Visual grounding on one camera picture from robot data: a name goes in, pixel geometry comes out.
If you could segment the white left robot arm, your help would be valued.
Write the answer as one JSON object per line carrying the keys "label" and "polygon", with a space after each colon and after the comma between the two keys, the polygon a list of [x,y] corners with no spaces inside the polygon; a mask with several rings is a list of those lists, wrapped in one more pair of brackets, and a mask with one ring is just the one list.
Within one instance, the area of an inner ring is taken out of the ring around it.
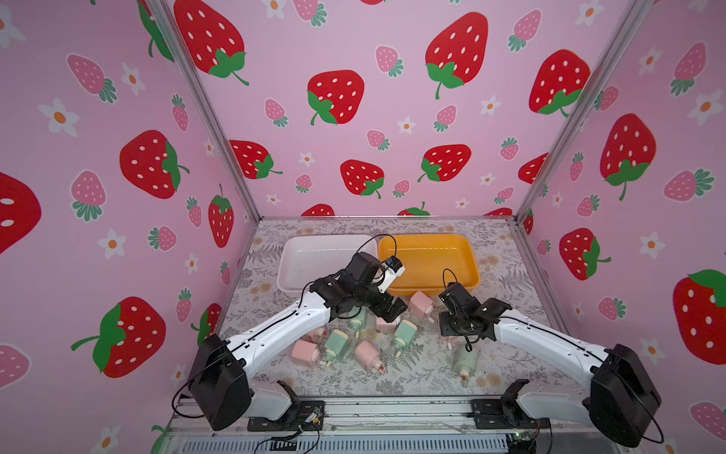
{"label": "white left robot arm", "polygon": [[268,321],[226,340],[217,334],[204,340],[185,389],[211,429],[222,431],[241,418],[290,426],[301,414],[296,393],[284,382],[255,385],[253,378],[302,336],[354,308],[370,308],[385,321],[394,321],[408,306],[388,289],[404,272],[397,257],[379,261],[369,253],[355,253],[344,269],[305,285],[295,303]]}

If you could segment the yellow plastic storage box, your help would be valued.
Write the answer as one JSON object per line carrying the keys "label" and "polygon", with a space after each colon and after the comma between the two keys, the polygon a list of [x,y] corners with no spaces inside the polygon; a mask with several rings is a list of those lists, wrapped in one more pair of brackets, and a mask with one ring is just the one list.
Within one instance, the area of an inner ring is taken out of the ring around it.
{"label": "yellow plastic storage box", "polygon": [[394,253],[402,261],[405,272],[389,287],[395,296],[412,296],[417,291],[438,295],[446,282],[458,280],[473,291],[481,277],[474,249],[464,236],[444,234],[398,235],[396,243],[388,236],[378,244],[377,258],[383,262]]}

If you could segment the white plastic storage box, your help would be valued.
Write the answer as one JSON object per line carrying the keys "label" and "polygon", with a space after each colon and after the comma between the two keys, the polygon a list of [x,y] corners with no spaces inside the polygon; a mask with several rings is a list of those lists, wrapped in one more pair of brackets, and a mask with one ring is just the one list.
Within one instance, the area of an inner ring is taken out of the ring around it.
{"label": "white plastic storage box", "polygon": [[366,235],[296,236],[283,247],[277,286],[293,300],[300,296],[304,284],[345,268],[354,253],[377,255],[377,244]]}

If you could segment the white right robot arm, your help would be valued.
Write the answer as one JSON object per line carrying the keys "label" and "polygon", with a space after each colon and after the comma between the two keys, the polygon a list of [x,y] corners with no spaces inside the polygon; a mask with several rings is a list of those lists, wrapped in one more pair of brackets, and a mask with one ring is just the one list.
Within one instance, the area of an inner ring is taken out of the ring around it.
{"label": "white right robot arm", "polygon": [[489,340],[519,348],[572,378],[573,387],[544,386],[518,379],[499,398],[507,425],[558,419],[588,425],[612,442],[636,448],[655,423],[662,399],[631,348],[606,348],[567,336],[533,321],[496,298],[480,302],[463,285],[450,282],[440,294],[444,337],[473,344]]}

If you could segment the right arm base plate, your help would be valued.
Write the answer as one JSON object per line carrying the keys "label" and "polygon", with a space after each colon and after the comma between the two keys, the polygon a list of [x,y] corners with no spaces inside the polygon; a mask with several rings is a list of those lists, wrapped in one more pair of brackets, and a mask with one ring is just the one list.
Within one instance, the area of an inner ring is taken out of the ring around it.
{"label": "right arm base plate", "polygon": [[468,414],[477,429],[550,429],[548,418],[535,419],[528,416],[517,403],[527,379],[518,379],[500,397],[476,398],[470,401]]}

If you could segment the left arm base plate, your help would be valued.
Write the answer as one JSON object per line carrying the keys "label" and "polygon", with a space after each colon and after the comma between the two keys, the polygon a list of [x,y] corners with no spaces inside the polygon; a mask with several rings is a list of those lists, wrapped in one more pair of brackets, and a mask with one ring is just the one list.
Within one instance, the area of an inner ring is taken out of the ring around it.
{"label": "left arm base plate", "polygon": [[303,400],[292,406],[277,420],[254,417],[248,420],[249,432],[321,431],[325,418],[324,400]]}

